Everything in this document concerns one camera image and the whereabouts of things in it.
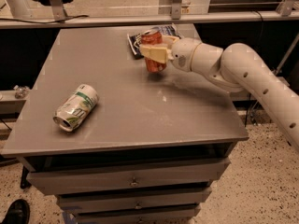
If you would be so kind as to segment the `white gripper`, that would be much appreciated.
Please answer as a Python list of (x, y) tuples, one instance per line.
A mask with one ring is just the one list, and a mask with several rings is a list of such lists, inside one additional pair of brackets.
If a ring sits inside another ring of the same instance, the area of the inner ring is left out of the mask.
[(141, 54), (158, 63), (172, 61), (178, 70), (191, 72), (192, 56), (202, 41), (194, 38), (179, 39), (178, 36), (172, 35), (163, 35), (162, 40), (163, 44), (141, 44)]

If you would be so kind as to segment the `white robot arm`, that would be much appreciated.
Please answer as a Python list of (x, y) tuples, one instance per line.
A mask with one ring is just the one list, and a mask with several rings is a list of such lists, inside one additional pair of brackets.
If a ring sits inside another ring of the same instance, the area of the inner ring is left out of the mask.
[(140, 52), (155, 62), (199, 74), (228, 92), (248, 91), (291, 146), (299, 150), (299, 96), (248, 45), (234, 43), (221, 49), (199, 39), (165, 35), (161, 44), (142, 44)]

